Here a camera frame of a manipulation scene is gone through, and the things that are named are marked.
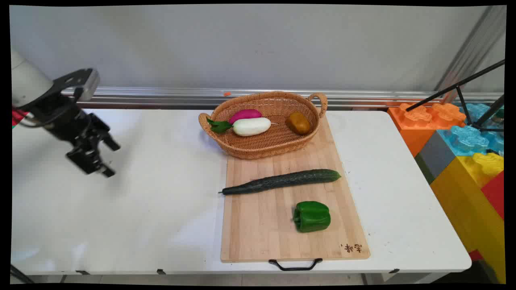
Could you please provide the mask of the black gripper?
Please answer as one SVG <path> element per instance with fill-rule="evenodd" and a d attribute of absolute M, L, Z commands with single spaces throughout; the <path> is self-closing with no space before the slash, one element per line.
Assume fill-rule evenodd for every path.
<path fill-rule="evenodd" d="M 109 133 L 107 124 L 76 105 L 76 97 L 49 96 L 43 99 L 37 103 L 37 118 L 50 134 L 72 144 L 73 150 L 66 157 L 85 174 L 97 172 L 107 178 L 115 175 L 115 171 L 101 159 L 98 144 L 102 141 L 111 151 L 121 147 Z"/>

